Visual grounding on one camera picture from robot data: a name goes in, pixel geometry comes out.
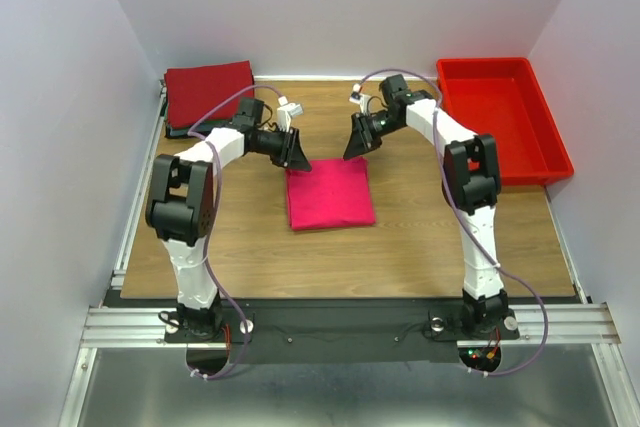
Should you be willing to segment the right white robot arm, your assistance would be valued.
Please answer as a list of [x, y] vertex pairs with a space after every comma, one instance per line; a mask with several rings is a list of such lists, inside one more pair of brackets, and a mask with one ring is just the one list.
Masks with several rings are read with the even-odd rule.
[[482, 337], [509, 315], [495, 241], [495, 214], [501, 192], [497, 143], [447, 114], [442, 95], [409, 88], [402, 72], [379, 84], [383, 108], [370, 109], [372, 97], [353, 85], [349, 101], [359, 111], [351, 116], [351, 135], [343, 158], [350, 160], [382, 146], [384, 136], [405, 127], [429, 141], [440, 168], [443, 195], [456, 217], [464, 261], [462, 306], [458, 325]]

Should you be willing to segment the pink t shirt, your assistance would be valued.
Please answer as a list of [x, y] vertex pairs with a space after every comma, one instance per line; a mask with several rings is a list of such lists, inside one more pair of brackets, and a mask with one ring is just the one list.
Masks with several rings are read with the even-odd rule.
[[293, 231], [376, 223], [366, 159], [313, 160], [311, 167], [309, 172], [285, 172], [288, 220]]

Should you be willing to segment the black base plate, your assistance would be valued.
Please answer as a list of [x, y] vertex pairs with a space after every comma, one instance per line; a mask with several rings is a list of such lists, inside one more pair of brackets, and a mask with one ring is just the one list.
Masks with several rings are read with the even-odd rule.
[[162, 311], [164, 340], [185, 346], [194, 366], [429, 361], [456, 363], [458, 345], [519, 338], [515, 314], [472, 324], [459, 299], [246, 299], [217, 302], [190, 325]]

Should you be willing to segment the aluminium frame rail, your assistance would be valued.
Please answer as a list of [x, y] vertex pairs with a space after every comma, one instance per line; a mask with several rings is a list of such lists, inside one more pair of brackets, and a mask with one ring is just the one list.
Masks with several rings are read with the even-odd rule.
[[[605, 304], [551, 304], [546, 306], [548, 324], [537, 305], [515, 305], [520, 337], [509, 340], [501, 336], [501, 345], [531, 345], [547, 336], [548, 346], [620, 343], [613, 318]], [[226, 350], [223, 341], [182, 340], [158, 318], [157, 308], [91, 308], [86, 316], [74, 373], [72, 374], [64, 407], [61, 426], [78, 426], [82, 407], [88, 392], [94, 361], [100, 349], [178, 348]]]

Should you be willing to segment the folded dark red shirt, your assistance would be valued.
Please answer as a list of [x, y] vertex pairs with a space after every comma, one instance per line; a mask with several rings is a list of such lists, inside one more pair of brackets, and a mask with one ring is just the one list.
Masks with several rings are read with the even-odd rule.
[[170, 68], [164, 74], [167, 120], [185, 129], [236, 92], [254, 84], [248, 60], [190, 68]]

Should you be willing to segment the red plastic bin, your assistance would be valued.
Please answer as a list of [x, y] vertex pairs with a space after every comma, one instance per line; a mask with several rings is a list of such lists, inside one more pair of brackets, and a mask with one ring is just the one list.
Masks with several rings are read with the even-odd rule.
[[529, 61], [522, 57], [440, 59], [445, 111], [496, 139], [502, 183], [547, 186], [574, 167]]

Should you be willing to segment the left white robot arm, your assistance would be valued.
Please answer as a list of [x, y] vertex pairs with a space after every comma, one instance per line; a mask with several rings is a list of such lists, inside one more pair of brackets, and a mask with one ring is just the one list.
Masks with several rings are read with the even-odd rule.
[[223, 324], [221, 289], [208, 265], [208, 241], [221, 194], [222, 170], [248, 153], [267, 156], [273, 165], [309, 172], [292, 120], [303, 114], [299, 103], [279, 98], [276, 124], [263, 126], [267, 105], [242, 98], [236, 114], [192, 147], [153, 162], [145, 221], [168, 253], [178, 288], [176, 311], [161, 316], [170, 334], [215, 339]]

